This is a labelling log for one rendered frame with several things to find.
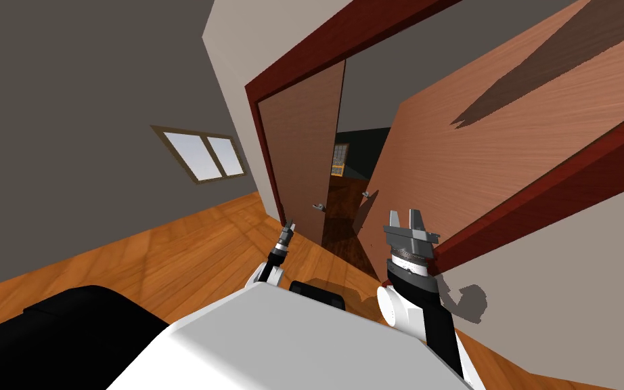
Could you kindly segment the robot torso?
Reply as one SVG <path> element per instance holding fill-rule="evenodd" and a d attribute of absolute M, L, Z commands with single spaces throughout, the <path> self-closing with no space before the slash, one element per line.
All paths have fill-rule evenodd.
<path fill-rule="evenodd" d="M 163 330 L 108 390 L 473 390 L 417 338 L 272 284 Z"/>

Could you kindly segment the dark brown door leaf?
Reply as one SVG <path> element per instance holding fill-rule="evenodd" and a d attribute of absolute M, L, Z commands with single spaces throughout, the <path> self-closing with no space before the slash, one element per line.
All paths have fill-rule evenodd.
<path fill-rule="evenodd" d="M 345 62 L 259 102 L 259 112 L 286 219 L 321 244 Z"/>

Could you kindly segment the yellow framed window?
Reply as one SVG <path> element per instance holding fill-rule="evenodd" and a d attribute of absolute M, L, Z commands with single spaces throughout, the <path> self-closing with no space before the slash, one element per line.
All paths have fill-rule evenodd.
<path fill-rule="evenodd" d="M 332 158 L 331 175 L 342 177 L 347 160 L 349 144 L 335 144 Z"/>

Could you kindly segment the brown framed window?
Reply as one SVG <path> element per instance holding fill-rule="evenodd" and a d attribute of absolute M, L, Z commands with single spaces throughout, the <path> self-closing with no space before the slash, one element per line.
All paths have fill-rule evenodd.
<path fill-rule="evenodd" d="M 244 159 L 230 135 L 163 126 L 151 129 L 196 184 L 247 174 Z"/>

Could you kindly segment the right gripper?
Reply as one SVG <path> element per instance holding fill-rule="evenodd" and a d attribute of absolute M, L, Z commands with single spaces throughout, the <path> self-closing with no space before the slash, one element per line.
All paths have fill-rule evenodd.
<path fill-rule="evenodd" d="M 426 231 L 420 210 L 409 210 L 410 229 L 401 227 L 397 211 L 390 212 L 388 225 L 384 225 L 383 230 L 386 243 L 393 249 L 425 259 L 434 258 L 434 245 L 439 243 L 440 236 Z"/>

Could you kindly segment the light brown door leaf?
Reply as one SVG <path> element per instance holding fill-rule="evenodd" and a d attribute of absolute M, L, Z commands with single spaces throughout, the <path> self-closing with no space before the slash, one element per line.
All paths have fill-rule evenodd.
<path fill-rule="evenodd" d="M 359 239 L 381 280 L 391 211 L 447 272 L 624 192 L 624 0 L 576 0 L 404 101 Z"/>

